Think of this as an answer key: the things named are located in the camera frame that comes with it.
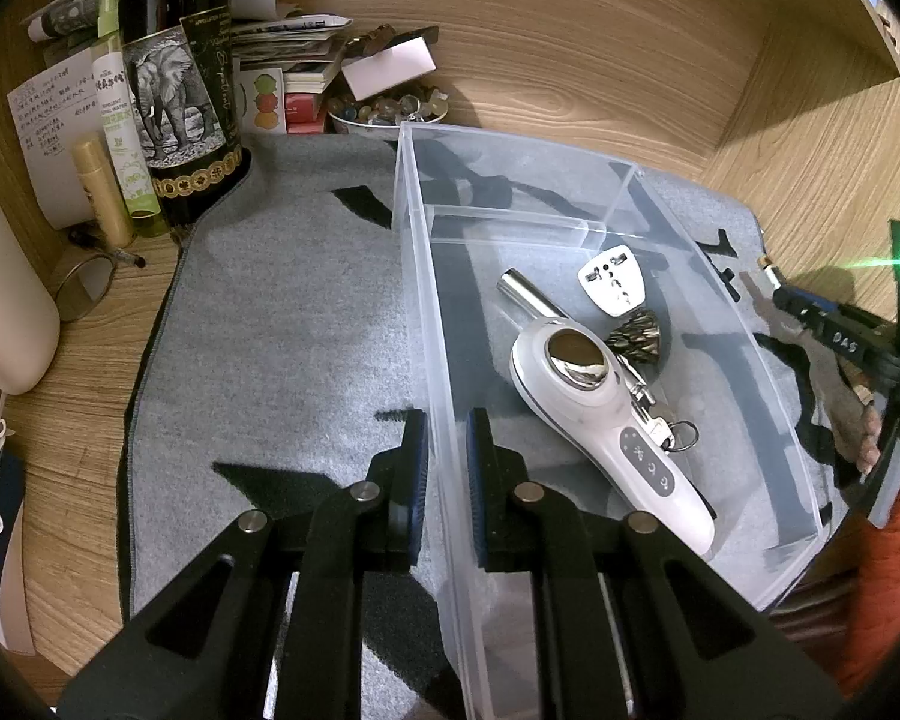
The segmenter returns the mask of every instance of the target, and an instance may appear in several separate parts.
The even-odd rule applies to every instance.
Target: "metal bolt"
[[[380,494],[380,488],[373,482],[357,482],[350,488],[350,494],[361,503],[372,501]]]
[[[643,533],[644,536],[648,536],[658,528],[660,521],[649,512],[634,512],[626,518],[626,523],[636,533]]]
[[[237,527],[244,533],[256,533],[263,530],[264,525],[266,525],[266,514],[261,512],[260,509],[251,509],[249,512],[244,512],[240,515],[240,519],[237,520]]]
[[[536,503],[543,498],[543,488],[536,482],[521,482],[514,488],[514,495],[524,503]]]

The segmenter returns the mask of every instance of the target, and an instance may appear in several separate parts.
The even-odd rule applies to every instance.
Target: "orange jacket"
[[[900,637],[900,495],[883,530],[861,531],[857,591],[834,675],[845,696],[861,688]]]

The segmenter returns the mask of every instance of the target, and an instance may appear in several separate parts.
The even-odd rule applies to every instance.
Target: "wooden wall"
[[[807,289],[895,319],[890,269],[848,267],[889,256],[900,219],[900,79],[883,79],[860,47],[781,15],[700,181],[754,210]]]
[[[771,0],[288,0],[363,25],[440,25],[452,121],[697,176],[720,141]]]

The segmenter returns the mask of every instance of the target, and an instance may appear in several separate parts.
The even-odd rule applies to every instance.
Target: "wine bottle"
[[[186,227],[247,170],[229,0],[120,0],[134,119],[168,223]]]

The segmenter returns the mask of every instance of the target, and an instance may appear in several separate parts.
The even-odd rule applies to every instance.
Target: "clear plastic storage box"
[[[637,166],[442,125],[404,125],[397,162],[415,405],[431,429],[427,539],[444,648],[470,717],[533,717],[538,707],[530,578],[477,567],[470,410],[487,409],[495,442],[521,452],[533,480],[589,512],[629,510],[511,384],[509,351],[530,318],[496,289],[509,268],[605,337],[621,320],[590,302],[577,271],[601,250],[631,248],[662,333],[650,389],[700,429],[698,444],[673,457],[717,511],[709,564],[756,608],[778,598],[823,539],[802,452],[724,285]]]

